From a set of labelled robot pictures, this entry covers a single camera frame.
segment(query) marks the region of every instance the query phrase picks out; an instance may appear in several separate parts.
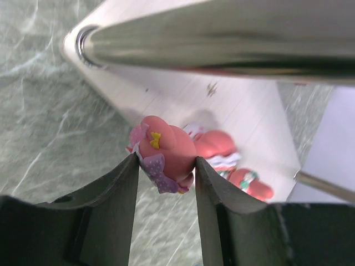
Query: shiny metal bar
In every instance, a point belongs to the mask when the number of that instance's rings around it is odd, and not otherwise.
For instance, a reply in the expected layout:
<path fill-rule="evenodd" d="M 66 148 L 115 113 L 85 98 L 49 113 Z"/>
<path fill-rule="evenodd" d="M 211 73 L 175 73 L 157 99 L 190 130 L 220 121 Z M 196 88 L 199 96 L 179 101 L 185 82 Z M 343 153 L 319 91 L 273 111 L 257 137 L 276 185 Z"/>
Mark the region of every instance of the shiny metal bar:
<path fill-rule="evenodd" d="M 347 190 L 346 188 L 329 183 L 302 171 L 296 174 L 295 179 L 298 182 L 304 183 L 310 187 L 329 193 L 342 200 L 345 200 L 350 203 L 355 203 L 355 191 Z"/>
<path fill-rule="evenodd" d="M 355 1 L 214 0 L 88 33 L 87 62 L 354 83 Z"/>

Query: gray marble countertop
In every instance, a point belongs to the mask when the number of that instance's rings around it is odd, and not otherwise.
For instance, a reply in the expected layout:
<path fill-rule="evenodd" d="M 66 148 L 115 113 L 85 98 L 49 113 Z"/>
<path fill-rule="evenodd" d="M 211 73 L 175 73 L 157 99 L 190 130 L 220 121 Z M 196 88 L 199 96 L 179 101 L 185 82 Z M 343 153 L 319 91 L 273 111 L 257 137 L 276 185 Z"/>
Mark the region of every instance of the gray marble countertop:
<path fill-rule="evenodd" d="M 52 201 L 92 182 L 126 156 L 130 126 L 62 59 L 58 48 L 99 2 L 0 0 L 1 194 L 33 203 Z M 304 162 L 332 88 L 291 83 L 279 83 L 279 88 Z M 192 264 L 201 254 L 193 193 L 178 201 L 158 198 L 147 178 L 141 179 L 130 264 L 188 266 L 184 259 Z M 150 226 L 143 222 L 147 217 Z M 186 234 L 172 234 L 166 217 L 185 217 L 176 227 Z M 158 247 L 153 259 L 151 250 L 139 245 L 145 238 L 145 247 Z M 157 258 L 164 256 L 159 264 Z"/>

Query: red toy figure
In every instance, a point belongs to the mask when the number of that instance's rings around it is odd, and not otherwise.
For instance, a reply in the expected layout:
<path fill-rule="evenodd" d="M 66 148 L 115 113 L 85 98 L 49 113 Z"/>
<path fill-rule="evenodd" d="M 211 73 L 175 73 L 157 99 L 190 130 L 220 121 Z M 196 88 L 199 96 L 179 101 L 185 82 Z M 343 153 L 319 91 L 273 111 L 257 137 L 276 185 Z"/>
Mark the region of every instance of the red toy figure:
<path fill-rule="evenodd" d="M 143 171 L 162 193 L 185 193 L 194 183 L 196 148 L 182 129 L 157 116 L 145 117 L 130 134 L 130 152 L 136 152 Z"/>
<path fill-rule="evenodd" d="M 262 183 L 255 171 L 241 168 L 241 159 L 232 137 L 221 130 L 207 130 L 198 124 L 188 124 L 184 131 L 193 139 L 198 156 L 205 160 L 225 179 L 258 200 L 269 200 L 273 190 Z"/>

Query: metal ring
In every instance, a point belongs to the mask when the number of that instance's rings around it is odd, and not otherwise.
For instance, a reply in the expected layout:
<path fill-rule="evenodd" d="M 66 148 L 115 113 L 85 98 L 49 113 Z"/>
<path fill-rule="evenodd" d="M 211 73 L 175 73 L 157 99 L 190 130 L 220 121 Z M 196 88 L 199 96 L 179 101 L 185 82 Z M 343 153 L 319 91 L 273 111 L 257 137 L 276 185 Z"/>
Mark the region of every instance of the metal ring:
<path fill-rule="evenodd" d="M 88 58 L 86 58 L 84 52 L 83 52 L 83 45 L 85 42 L 86 37 L 93 32 L 94 30 L 98 29 L 99 26 L 97 25 L 89 25 L 84 28 L 82 28 L 76 39 L 75 39 L 75 51 L 78 54 L 78 57 L 80 58 L 80 61 L 82 61 L 85 65 L 91 68 L 102 68 L 102 65 L 97 65 L 93 62 L 91 62 Z"/>

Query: white tray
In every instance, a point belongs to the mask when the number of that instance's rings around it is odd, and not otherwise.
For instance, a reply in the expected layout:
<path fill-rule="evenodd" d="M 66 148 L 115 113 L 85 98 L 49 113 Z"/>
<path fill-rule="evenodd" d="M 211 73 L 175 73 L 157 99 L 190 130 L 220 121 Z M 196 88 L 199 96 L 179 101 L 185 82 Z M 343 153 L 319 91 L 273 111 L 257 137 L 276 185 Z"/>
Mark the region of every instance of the white tray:
<path fill-rule="evenodd" d="M 241 150 L 240 166 L 256 170 L 274 189 L 272 201 L 285 201 L 301 167 L 274 81 L 127 66 L 94 69 L 75 52 L 75 38 L 85 26 L 111 25 L 196 2 L 202 1 L 106 0 L 65 37 L 62 53 L 132 125 L 157 115 L 179 127 L 194 121 L 227 131 Z"/>

